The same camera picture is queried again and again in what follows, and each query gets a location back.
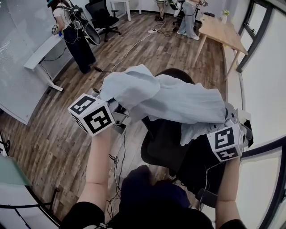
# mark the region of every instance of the black sleeve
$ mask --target black sleeve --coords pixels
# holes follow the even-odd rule
[[[60,229],[83,229],[90,225],[104,223],[104,212],[89,202],[76,203],[65,216]]]
[[[241,220],[231,220],[222,225],[219,229],[246,229]]]

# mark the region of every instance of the black t-shirt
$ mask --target black t-shirt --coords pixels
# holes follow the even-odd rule
[[[88,202],[75,204],[64,218],[60,229],[93,228],[149,229],[149,228],[190,228],[213,229],[212,222],[196,209],[182,208],[166,200],[153,199],[137,203],[129,209],[120,211],[109,223],[104,224],[103,211]],[[240,220],[231,220],[221,229],[246,229]]]

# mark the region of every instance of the jeans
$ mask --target jeans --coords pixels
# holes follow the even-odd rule
[[[150,182],[151,172],[146,165],[131,171],[123,180],[121,187],[121,202],[119,212],[132,208],[132,205],[150,199],[169,199],[183,208],[188,208],[190,202],[186,192],[168,181],[158,181],[154,186]]]
[[[187,33],[188,38],[194,38],[197,35],[195,34],[193,27],[195,26],[196,21],[196,8],[192,4],[188,2],[183,3],[183,10],[184,10],[184,18],[181,23],[181,26],[178,30],[178,33],[184,34]]]
[[[88,73],[90,71],[89,65],[95,62],[95,57],[88,42],[84,38],[83,32],[81,30],[77,31],[74,28],[67,27],[63,31],[63,35],[67,47],[80,67],[81,72]]]

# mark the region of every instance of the dark blue pants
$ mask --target dark blue pants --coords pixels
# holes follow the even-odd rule
[[[183,208],[190,206],[186,192],[179,186],[168,181],[158,181],[155,185],[151,185],[150,178],[151,172],[146,165],[129,173],[122,182],[119,211],[153,198],[169,199]]]
[[[80,67],[81,72],[88,73],[90,71],[89,65],[95,62],[95,57],[88,45],[88,42],[84,38],[83,32],[81,30],[77,31],[74,28],[67,27],[63,31],[63,36],[67,47]]]

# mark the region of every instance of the white cube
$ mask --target white cube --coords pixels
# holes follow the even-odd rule
[[[241,156],[242,134],[238,123],[207,134],[207,138],[219,161],[228,161]]]
[[[68,111],[90,136],[97,135],[115,123],[107,103],[91,95],[82,94]]]

